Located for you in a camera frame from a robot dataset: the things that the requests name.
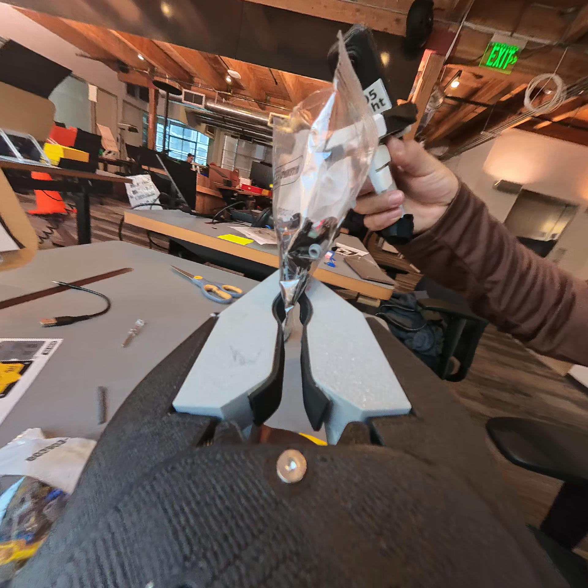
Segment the large window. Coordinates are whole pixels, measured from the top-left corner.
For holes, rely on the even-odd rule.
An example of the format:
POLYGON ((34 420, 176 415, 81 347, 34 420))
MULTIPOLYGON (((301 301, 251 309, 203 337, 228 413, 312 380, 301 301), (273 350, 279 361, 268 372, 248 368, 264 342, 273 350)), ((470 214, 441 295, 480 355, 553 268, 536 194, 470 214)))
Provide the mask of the large window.
POLYGON ((187 161, 192 155, 196 165, 208 163, 209 136, 179 121, 168 119, 167 124, 164 123, 164 117, 158 116, 155 151, 166 150, 168 157, 180 161, 187 161))

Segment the person's right hand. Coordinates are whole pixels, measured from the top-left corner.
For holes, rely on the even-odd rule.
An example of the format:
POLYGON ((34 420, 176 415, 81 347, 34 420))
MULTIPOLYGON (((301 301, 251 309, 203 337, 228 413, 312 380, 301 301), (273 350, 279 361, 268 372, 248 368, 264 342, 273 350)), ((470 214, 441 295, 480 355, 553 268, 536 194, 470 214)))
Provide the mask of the person's right hand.
POLYGON ((386 146, 395 187, 378 194, 367 182, 353 210, 374 232, 395 224, 407 213, 413 216, 414 235, 419 235, 443 217, 459 191, 459 180, 413 139, 392 136, 386 146))

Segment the small clear-handled screwdriver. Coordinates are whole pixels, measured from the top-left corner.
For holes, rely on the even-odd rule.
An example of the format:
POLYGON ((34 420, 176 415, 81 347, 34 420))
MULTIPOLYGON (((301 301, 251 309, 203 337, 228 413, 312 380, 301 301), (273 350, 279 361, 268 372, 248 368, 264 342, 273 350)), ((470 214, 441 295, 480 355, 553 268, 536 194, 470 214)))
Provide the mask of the small clear-handled screwdriver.
POLYGON ((135 340, 136 336, 141 333, 142 329, 145 327, 145 324, 146 323, 144 320, 136 320, 132 327, 129 329, 129 332, 127 333, 127 336, 123 341, 121 347, 127 348, 135 340))

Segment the green exit sign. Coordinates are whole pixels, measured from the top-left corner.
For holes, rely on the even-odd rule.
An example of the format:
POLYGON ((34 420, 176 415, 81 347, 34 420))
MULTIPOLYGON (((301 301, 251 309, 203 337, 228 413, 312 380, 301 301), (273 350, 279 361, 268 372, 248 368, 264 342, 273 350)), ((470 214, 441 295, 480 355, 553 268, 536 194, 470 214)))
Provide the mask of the green exit sign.
POLYGON ((526 40, 495 33, 481 56, 479 68, 510 75, 526 45, 526 40))

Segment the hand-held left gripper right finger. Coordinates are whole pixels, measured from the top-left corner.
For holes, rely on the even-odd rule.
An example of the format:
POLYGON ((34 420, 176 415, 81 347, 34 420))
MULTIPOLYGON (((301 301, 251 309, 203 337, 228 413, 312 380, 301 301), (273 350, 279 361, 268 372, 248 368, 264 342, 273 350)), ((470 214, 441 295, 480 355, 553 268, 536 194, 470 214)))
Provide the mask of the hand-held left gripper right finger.
POLYGON ((299 300, 303 403, 315 431, 338 443, 349 423, 411 412, 399 380, 364 315, 311 279, 299 300))

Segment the person's right forearm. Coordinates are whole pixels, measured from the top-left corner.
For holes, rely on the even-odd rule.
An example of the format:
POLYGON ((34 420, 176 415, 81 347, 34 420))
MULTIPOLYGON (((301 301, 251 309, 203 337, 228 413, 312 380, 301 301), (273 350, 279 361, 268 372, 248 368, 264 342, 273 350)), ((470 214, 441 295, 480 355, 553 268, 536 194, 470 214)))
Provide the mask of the person's right forearm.
POLYGON ((401 253, 540 355, 587 366, 587 282, 523 246, 466 186, 401 253))

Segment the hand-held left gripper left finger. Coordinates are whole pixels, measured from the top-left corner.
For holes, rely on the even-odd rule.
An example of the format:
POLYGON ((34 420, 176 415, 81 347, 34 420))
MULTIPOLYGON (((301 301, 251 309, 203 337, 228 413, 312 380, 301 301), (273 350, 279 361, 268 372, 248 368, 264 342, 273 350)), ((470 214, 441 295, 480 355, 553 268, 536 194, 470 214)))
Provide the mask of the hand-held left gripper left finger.
POLYGON ((278 273, 220 313, 173 400, 177 413, 261 425, 282 399, 285 360, 278 273))

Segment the poster display board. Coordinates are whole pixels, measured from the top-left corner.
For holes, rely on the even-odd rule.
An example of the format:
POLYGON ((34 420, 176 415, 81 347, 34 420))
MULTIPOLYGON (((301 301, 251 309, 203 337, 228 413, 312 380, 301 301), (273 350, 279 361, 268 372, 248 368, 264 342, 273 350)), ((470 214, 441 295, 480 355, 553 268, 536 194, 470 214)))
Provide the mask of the poster display board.
POLYGON ((1 272, 25 266, 37 252, 36 232, 1 171, 1 272))

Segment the orange traffic cone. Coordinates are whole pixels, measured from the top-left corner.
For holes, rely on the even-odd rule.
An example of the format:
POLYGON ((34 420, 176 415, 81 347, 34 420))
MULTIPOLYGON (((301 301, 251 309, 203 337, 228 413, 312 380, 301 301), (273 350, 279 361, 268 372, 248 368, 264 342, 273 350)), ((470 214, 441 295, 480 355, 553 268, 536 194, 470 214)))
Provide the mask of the orange traffic cone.
POLYGON ((68 207, 59 192, 47 189, 35 189, 34 193, 36 208, 28 210, 29 215, 41 217, 69 214, 68 207))

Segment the person's left hand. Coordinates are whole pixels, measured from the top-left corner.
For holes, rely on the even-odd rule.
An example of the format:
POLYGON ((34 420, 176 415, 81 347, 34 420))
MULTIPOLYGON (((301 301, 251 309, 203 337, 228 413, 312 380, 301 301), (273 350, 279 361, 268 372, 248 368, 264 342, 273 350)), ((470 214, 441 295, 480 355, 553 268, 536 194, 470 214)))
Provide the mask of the person's left hand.
POLYGON ((302 442, 303 437, 289 430, 271 428, 265 424, 253 425, 248 442, 253 445, 291 446, 302 442))

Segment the white printed sheet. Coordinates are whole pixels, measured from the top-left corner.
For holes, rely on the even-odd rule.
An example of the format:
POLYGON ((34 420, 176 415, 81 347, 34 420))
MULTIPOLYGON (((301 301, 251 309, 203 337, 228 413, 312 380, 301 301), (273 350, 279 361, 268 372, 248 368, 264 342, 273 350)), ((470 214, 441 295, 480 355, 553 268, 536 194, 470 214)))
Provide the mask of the white printed sheet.
POLYGON ((277 245, 277 237, 273 229, 255 228, 243 225, 230 225, 230 228, 239 232, 247 239, 254 240, 260 245, 277 245))

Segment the background grey table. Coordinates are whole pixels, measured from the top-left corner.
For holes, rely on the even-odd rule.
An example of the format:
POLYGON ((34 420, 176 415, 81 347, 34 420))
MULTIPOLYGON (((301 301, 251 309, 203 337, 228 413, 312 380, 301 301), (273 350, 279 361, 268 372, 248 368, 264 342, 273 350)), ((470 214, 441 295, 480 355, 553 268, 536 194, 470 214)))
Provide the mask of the background grey table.
MULTIPOLYGON (((211 225, 204 218, 194 217, 178 210, 127 210, 124 213, 127 224, 148 231, 160 233, 170 238, 203 246, 233 258, 256 262, 274 269, 279 267, 277 246, 260 245, 253 241, 242 244, 235 239, 222 239, 223 235, 244 237, 236 225, 211 225)), ((394 284, 378 283, 362 279, 346 262, 346 258, 338 252, 334 255, 333 264, 321 261, 314 277, 328 285, 352 290, 358 294, 380 300, 388 300, 394 290, 394 284)))

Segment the wooden support post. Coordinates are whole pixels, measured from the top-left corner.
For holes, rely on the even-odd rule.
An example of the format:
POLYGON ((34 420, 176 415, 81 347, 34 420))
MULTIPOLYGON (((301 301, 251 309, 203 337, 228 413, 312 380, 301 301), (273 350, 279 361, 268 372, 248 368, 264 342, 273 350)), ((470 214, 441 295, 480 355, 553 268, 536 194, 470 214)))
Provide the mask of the wooden support post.
POLYGON ((444 55, 439 55, 431 49, 424 51, 413 83, 413 91, 410 95, 410 101, 417 107, 417 117, 416 122, 412 125, 411 130, 406 136, 409 139, 415 138, 434 86, 437 83, 439 75, 442 73, 444 63, 444 55))

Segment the plastic bag of black parts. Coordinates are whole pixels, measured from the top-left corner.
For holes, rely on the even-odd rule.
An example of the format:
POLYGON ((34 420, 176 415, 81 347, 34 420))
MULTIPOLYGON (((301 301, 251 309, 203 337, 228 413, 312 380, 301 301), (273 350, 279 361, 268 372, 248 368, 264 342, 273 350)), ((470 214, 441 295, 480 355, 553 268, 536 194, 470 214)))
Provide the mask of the plastic bag of black parts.
POLYGON ((292 330, 291 313, 348 212, 338 216, 337 203, 331 208, 327 195, 329 169, 322 146, 332 84, 302 99, 287 118, 273 124, 272 215, 286 339, 292 330))

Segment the yellow storage bin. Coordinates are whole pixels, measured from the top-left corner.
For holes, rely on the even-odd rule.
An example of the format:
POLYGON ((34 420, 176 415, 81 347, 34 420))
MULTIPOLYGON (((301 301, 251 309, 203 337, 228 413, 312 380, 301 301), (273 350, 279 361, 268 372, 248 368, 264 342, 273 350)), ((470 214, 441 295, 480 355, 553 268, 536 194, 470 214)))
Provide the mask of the yellow storage bin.
POLYGON ((46 142, 43 146, 43 152, 54 166, 59 166, 61 161, 71 160, 80 163, 88 163, 90 156, 88 152, 80 151, 70 146, 63 146, 58 143, 46 142))

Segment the long dark workbench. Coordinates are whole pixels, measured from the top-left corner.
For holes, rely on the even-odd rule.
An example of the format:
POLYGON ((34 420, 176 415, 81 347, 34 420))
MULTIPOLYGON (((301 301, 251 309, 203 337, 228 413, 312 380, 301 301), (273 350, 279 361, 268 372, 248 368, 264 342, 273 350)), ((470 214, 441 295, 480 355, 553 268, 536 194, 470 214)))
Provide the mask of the long dark workbench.
POLYGON ((108 172, 77 171, 7 158, 1 158, 1 169, 15 171, 15 174, 9 177, 9 183, 16 187, 19 193, 27 190, 45 190, 74 195, 77 208, 77 241, 80 245, 92 242, 90 196, 98 193, 101 184, 133 183, 130 178, 108 172))

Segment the yellow and grey sticker sheet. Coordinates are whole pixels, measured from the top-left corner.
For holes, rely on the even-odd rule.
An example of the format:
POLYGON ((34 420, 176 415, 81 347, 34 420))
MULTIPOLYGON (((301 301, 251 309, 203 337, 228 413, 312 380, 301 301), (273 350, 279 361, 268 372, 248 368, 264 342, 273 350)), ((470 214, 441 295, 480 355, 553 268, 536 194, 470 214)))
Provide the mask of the yellow and grey sticker sheet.
POLYGON ((63 339, 1 338, 1 423, 62 342, 63 339))

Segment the white printed sign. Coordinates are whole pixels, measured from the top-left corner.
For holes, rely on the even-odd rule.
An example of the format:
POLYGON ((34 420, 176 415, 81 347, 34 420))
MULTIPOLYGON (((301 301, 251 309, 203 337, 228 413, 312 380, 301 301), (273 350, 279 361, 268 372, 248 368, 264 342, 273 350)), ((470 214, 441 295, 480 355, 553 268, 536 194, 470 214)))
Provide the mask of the white printed sign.
POLYGON ((163 210, 160 191, 149 174, 128 176, 127 179, 130 183, 125 184, 125 189, 131 209, 163 210))

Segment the black mesh office chair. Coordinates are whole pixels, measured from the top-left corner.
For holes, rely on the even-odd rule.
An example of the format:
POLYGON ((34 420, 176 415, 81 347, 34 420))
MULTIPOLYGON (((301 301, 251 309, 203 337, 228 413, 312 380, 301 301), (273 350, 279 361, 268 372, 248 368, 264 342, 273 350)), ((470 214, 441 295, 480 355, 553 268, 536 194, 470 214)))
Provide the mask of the black mesh office chair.
POLYGON ((467 377, 488 322, 467 307, 429 298, 425 292, 393 295, 376 316, 440 379, 467 377))

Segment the black floor lamp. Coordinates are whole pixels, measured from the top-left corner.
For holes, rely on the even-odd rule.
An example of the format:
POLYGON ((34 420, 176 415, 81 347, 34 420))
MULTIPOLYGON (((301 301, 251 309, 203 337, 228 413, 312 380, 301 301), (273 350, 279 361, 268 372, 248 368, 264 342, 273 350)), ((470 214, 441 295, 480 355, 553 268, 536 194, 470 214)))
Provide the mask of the black floor lamp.
POLYGON ((165 107, 164 107, 164 128, 163 128, 163 140, 162 140, 162 153, 167 155, 169 153, 168 146, 168 120, 169 120, 169 104, 170 97, 183 97, 183 89, 176 83, 173 83, 169 79, 161 77, 155 77, 152 81, 154 88, 165 95, 165 107))

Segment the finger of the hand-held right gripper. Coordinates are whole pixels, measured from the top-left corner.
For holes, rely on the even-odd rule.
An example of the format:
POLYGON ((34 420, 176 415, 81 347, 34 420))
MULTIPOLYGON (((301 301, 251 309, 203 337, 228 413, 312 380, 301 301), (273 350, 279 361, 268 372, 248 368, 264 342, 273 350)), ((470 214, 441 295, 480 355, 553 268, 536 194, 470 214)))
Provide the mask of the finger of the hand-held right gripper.
POLYGON ((342 129, 331 131, 322 146, 322 153, 345 152, 357 149, 364 141, 374 147, 379 146, 384 137, 384 116, 373 115, 373 123, 354 123, 342 129))

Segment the plastic bag of yellow parts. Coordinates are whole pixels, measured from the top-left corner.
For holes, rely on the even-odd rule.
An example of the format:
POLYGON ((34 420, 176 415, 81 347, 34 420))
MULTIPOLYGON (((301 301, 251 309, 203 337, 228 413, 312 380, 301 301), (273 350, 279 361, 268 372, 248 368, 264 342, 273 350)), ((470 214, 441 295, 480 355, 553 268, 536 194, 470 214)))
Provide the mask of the plastic bag of yellow parts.
POLYGON ((1 587, 36 555, 96 446, 27 429, 1 448, 1 587))

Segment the grey desk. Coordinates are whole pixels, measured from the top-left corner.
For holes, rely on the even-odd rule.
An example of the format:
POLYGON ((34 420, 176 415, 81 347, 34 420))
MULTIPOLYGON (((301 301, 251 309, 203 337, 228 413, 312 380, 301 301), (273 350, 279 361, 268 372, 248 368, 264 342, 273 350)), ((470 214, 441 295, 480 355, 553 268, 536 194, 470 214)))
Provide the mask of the grey desk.
POLYGON ((175 273, 193 275, 252 290, 258 282, 194 262, 175 261, 150 249, 108 241, 42 251, 28 265, 1 272, 1 302, 56 287, 56 281, 109 277, 87 284, 112 307, 102 316, 63 327, 42 327, 41 319, 90 315, 105 307, 98 296, 65 289, 1 309, 1 337, 63 339, 26 393, 1 423, 1 445, 40 428, 46 437, 98 440, 110 424, 118 432, 142 428, 154 404, 124 406, 129 395, 160 362, 190 338, 222 306, 202 297, 197 287, 175 273), (121 345, 136 320, 145 327, 127 347, 121 345), (97 388, 108 389, 108 416, 97 423, 97 388))

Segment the grey orange-handled scissors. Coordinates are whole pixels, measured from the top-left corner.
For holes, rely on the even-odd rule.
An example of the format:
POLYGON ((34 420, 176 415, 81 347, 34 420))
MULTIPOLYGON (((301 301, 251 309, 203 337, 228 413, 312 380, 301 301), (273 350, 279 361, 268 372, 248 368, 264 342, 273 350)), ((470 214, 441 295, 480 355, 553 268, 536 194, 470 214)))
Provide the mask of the grey orange-handled scissors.
POLYGON ((237 286, 215 283, 207 280, 201 275, 193 275, 192 273, 175 266, 171 266, 171 269, 195 285, 201 291, 202 295, 212 302, 221 305, 230 305, 245 294, 243 290, 237 286))

